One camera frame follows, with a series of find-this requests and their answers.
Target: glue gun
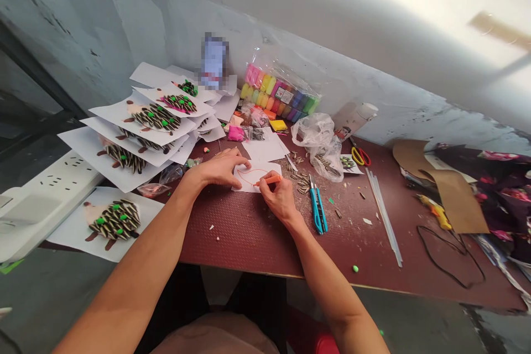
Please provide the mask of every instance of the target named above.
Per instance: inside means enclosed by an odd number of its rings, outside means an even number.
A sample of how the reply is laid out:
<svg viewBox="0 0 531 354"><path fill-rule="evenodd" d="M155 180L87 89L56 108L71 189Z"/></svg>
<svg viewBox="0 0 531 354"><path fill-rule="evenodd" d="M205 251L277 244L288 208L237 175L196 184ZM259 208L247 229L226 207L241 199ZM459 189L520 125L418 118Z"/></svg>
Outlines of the glue gun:
<svg viewBox="0 0 531 354"><path fill-rule="evenodd" d="M444 213L444 209L442 206L435 203L433 200L429 199L427 196L419 195L417 194L417 198L420 199L423 205L430 208L431 213L437 217L437 220L439 221L439 225L443 230L451 230L452 226L450 223L448 223L448 219L446 218L446 215Z"/></svg>

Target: orange marker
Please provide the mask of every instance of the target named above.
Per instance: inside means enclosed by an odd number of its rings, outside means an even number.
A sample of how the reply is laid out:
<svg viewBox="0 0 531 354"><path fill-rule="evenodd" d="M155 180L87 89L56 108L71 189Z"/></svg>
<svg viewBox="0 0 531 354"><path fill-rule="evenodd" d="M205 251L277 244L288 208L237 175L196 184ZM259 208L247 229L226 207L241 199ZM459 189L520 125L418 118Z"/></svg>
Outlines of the orange marker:
<svg viewBox="0 0 531 354"><path fill-rule="evenodd" d="M279 174L278 176L273 176L273 177L269 177L268 179L265 179L265 182L267 184L272 184L272 183L278 183L280 180L282 180L282 176ZM259 185L260 185L260 181L257 181L254 186L259 186Z"/></svg>

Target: white bottle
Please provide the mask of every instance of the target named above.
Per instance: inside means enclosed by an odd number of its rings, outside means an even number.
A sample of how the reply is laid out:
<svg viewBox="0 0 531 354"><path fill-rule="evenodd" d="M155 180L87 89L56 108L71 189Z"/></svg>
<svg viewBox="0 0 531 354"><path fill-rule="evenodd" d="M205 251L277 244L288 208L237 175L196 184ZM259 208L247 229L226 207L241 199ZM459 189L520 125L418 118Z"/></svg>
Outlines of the white bottle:
<svg viewBox="0 0 531 354"><path fill-rule="evenodd" d="M354 102L349 102L334 115L334 133L343 142L365 123L373 120L377 112L378 108L368 102L359 106L356 106Z"/></svg>

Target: white power strip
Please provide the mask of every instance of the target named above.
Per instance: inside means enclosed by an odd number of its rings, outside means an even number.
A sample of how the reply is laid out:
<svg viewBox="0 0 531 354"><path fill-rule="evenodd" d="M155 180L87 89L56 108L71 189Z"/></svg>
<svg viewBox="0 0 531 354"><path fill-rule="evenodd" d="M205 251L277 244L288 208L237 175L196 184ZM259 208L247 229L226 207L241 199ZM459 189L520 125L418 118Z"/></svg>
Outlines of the white power strip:
<svg viewBox="0 0 531 354"><path fill-rule="evenodd" d="M24 186L0 195L0 263L24 258L103 178L71 150Z"/></svg>

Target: table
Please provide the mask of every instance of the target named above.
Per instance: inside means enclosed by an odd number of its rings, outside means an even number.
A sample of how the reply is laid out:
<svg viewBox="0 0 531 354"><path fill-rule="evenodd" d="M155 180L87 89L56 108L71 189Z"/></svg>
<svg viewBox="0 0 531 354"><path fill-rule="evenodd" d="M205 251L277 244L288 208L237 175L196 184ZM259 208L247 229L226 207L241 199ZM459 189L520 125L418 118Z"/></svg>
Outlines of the table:
<svg viewBox="0 0 531 354"><path fill-rule="evenodd" d="M291 135L281 137L290 150L304 153L291 141ZM366 175L346 174L343 183L331 183L317 175L307 158L297 165L299 171L311 173L320 188L328 221L328 233L318 236L313 226L310 195L300 194L294 188L295 205L303 214L310 230L347 280L358 287L390 290L400 293L430 296L466 304L504 310L526 310L519 292L514 289L502 272L492 265L477 243L465 237L468 250L473 254L486 275L486 282L470 290L459 286L438 270L428 258L417 233L417 225L425 225L447 234L439 228L436 218L414 196L415 191L406 188L399 166L391 150L380 145L356 139L372 159L370 169L378 177L382 196L403 257L399 268L391 249L379 214L371 186ZM210 152L204 154L207 146ZM205 144L201 142L191 158L202 157L205 161L221 149L238 147L244 156L247 152L239 143L221 140ZM342 153L349 153L351 145L343 144ZM287 161L279 160L283 175ZM332 198L335 204L328 201ZM161 195L158 200L165 202ZM368 225L363 221L372 221ZM480 280L481 275L470 257L457 254L449 246L430 236L426 242L434 259L465 283ZM43 247L61 248L60 245L43 242ZM213 267L229 268L253 273L303 278L303 269L288 231L269 211L259 194L232 192L230 188L210 185L197 198L190 216L180 261ZM352 271L357 265L358 273ZM527 291L531 283L524 275L508 264L513 276Z"/></svg>

